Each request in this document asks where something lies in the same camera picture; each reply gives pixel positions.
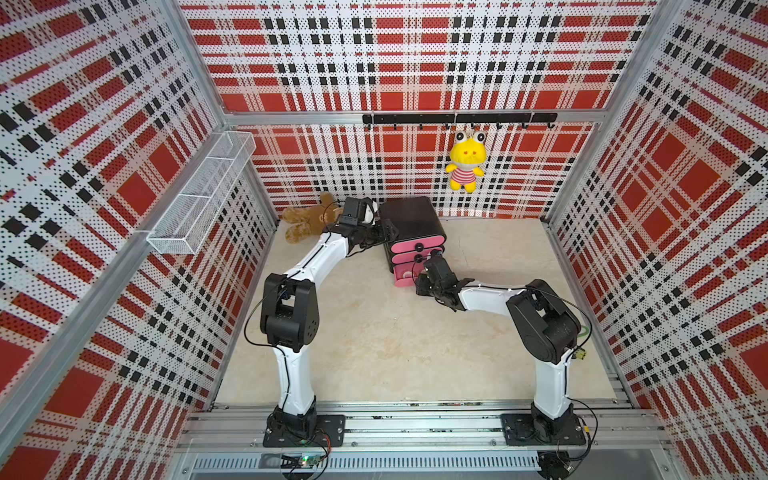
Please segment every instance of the white wire basket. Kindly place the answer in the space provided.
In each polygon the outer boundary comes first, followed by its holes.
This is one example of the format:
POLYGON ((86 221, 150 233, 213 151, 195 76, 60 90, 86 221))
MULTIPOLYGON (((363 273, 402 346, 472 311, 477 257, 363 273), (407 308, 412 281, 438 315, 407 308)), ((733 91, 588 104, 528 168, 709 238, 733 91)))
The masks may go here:
POLYGON ((227 131, 218 135, 213 148, 147 238, 157 252, 194 255, 200 251, 235 181, 256 150, 250 133, 227 131))

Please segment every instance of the teddy bear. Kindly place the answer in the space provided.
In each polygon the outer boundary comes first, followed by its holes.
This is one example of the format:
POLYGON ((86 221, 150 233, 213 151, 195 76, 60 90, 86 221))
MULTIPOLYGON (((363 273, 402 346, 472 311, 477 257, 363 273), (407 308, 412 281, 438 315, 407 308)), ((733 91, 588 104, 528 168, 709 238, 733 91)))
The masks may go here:
POLYGON ((338 205, 333 201, 333 195, 330 192, 322 192, 319 205, 288 207, 283 210, 283 220, 292 223, 286 231, 286 241, 291 244, 299 243, 312 235, 320 235, 323 228, 335 223, 343 211, 343 208, 333 205, 338 205))

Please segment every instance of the black mounting plate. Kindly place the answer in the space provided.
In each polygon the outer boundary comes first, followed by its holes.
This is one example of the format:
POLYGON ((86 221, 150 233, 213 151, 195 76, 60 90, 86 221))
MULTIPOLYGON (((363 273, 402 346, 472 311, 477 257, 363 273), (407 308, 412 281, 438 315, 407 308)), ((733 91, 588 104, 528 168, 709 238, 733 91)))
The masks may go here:
MULTIPOLYGON (((536 438, 533 416, 530 413, 505 413, 499 417, 502 421, 502 432, 507 445, 528 446, 545 445, 536 438)), ((587 445, 581 423, 576 415, 572 415, 565 427, 559 443, 555 445, 587 445)))
POLYGON ((318 433, 314 439, 307 441, 300 440, 294 434, 287 432, 279 422, 267 422, 269 428, 264 432, 262 445, 266 448, 317 447, 319 443, 327 448, 326 436, 320 432, 322 429, 328 434, 331 446, 340 447, 344 443, 345 424, 346 417, 344 415, 318 415, 318 433))

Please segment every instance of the marble floor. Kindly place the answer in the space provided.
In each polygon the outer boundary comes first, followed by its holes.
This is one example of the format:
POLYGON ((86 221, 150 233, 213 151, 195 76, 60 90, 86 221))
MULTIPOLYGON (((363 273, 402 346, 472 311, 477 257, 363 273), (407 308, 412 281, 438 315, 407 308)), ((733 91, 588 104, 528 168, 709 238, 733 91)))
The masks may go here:
MULTIPOLYGON (((443 220, 445 258, 458 278, 525 285, 546 280, 573 300, 565 277, 536 219, 443 220)), ((266 259, 263 279, 295 265, 317 242, 285 241, 281 224, 266 259)), ((533 359, 508 317, 486 312, 452 312, 414 288, 397 288, 383 247, 340 262, 317 290, 320 325, 311 344, 312 384, 318 400, 400 402, 532 399, 533 359)), ((254 342, 260 311, 248 326, 254 342)), ((249 345, 242 332, 216 397, 218 405, 275 403, 279 397, 271 348, 249 345)), ((584 360, 571 367, 571 396, 614 398, 592 340, 584 360)))

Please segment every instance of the yellow plush toy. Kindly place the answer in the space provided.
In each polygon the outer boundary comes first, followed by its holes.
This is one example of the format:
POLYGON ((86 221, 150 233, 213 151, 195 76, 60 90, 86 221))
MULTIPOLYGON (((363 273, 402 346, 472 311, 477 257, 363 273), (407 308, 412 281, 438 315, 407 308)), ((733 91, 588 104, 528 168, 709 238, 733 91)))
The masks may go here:
POLYGON ((445 171, 451 174, 451 188, 459 190, 462 186, 470 194, 477 188, 477 177, 485 172, 480 168, 488 153, 485 151, 485 132, 463 132, 456 134, 451 149, 451 163, 445 171))

